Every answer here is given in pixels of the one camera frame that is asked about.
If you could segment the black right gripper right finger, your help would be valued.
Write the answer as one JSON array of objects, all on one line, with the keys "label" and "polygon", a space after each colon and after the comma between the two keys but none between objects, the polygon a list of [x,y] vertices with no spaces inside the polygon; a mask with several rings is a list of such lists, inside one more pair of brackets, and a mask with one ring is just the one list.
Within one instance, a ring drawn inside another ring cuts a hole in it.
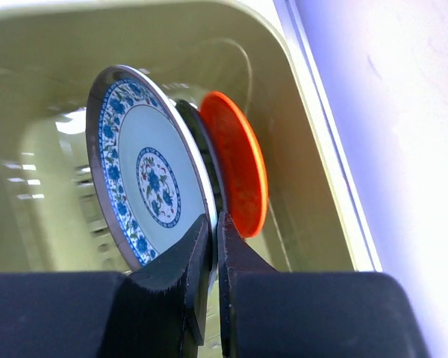
[{"label": "black right gripper right finger", "polygon": [[217,225],[224,357],[427,357],[408,297],[378,272],[280,272]]}]

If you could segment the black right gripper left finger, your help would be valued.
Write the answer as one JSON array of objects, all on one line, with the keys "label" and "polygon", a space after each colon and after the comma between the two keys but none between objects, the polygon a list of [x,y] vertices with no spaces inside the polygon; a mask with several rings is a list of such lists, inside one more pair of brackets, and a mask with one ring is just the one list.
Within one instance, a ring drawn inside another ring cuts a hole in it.
[{"label": "black right gripper left finger", "polygon": [[130,274],[0,274],[0,357],[195,357],[208,278],[204,216]]}]

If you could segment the orange plate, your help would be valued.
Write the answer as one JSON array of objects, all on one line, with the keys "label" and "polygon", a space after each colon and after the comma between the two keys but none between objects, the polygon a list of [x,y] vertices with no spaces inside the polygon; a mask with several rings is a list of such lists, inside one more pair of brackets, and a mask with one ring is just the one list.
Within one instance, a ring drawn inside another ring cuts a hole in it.
[{"label": "orange plate", "polygon": [[199,112],[217,153],[234,224],[242,237],[257,236],[267,216],[269,187],[255,132],[243,111],[222,92],[208,92]]}]

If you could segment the black plate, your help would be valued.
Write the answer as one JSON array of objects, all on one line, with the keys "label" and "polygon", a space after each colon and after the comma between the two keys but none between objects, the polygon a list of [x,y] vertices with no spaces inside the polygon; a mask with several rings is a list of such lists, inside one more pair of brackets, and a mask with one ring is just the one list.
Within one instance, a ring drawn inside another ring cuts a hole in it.
[{"label": "black plate", "polygon": [[217,213],[220,214],[222,211],[227,210],[227,197],[214,144],[204,125],[203,118],[199,111],[184,99],[178,99],[175,108],[186,123],[198,146],[210,178]]}]

